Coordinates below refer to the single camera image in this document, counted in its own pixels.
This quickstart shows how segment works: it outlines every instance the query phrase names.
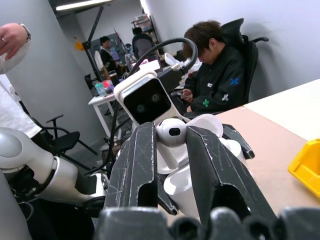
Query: ceiling light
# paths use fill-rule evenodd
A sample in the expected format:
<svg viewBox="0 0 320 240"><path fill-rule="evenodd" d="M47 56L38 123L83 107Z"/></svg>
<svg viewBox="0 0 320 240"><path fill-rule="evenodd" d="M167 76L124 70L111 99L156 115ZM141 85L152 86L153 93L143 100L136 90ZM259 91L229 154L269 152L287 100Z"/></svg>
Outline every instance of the ceiling light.
<svg viewBox="0 0 320 240"><path fill-rule="evenodd" d="M112 1L112 0L89 0L89 1L82 1L82 2L77 2L77 3L72 3L72 4L57 6L57 7L56 7L56 10L57 10L57 11L61 11L61 10L67 10L67 9L74 9L74 8L89 6L89 5L93 5L93 4L101 4L101 3L110 2L110 1Z"/></svg>

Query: blue x patch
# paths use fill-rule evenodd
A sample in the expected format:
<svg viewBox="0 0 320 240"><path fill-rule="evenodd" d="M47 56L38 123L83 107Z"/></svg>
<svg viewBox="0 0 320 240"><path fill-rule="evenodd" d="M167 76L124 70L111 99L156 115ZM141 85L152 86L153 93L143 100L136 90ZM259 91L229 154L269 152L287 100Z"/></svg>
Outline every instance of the blue x patch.
<svg viewBox="0 0 320 240"><path fill-rule="evenodd" d="M236 79L231 78L230 86L231 85L238 85L239 84L238 80L239 80L239 78L236 78Z"/></svg>

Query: brown hair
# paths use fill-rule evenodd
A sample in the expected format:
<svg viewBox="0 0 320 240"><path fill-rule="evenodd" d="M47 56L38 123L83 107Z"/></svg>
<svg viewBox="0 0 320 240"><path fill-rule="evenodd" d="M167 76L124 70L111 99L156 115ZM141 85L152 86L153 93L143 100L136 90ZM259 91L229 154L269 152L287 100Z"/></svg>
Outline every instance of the brown hair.
<svg viewBox="0 0 320 240"><path fill-rule="evenodd" d="M209 48L210 39L215 39L218 42L224 41L220 23L217 21L198 22L185 32L184 37L195 43L199 56ZM191 47L184 43L182 53L185 58L190 58L192 56Z"/></svg>

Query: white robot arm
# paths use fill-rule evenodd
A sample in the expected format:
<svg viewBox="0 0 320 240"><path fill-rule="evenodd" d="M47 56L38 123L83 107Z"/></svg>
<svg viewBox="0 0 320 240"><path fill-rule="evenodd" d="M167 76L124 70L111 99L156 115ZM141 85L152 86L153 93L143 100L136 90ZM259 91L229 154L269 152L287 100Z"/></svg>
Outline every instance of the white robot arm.
<svg viewBox="0 0 320 240"><path fill-rule="evenodd" d="M0 169L16 198L36 196L81 206L105 195L104 176L83 176L72 163L53 156L18 130L0 127Z"/></svg>

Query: hand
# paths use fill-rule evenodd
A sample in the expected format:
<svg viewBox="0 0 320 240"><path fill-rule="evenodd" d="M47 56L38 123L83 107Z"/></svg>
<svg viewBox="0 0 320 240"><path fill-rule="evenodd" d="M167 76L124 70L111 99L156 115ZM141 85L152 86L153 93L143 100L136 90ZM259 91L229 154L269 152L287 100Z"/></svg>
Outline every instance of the hand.
<svg viewBox="0 0 320 240"><path fill-rule="evenodd" d="M183 89L182 94L186 97L181 96L181 98L186 100L187 102L192 103L194 101L193 100L194 95L190 89L187 89L187 88Z"/></svg>
<svg viewBox="0 0 320 240"><path fill-rule="evenodd" d="M5 60L11 59L27 42L28 33L17 23L9 23L0 27L0 56L8 53Z"/></svg>

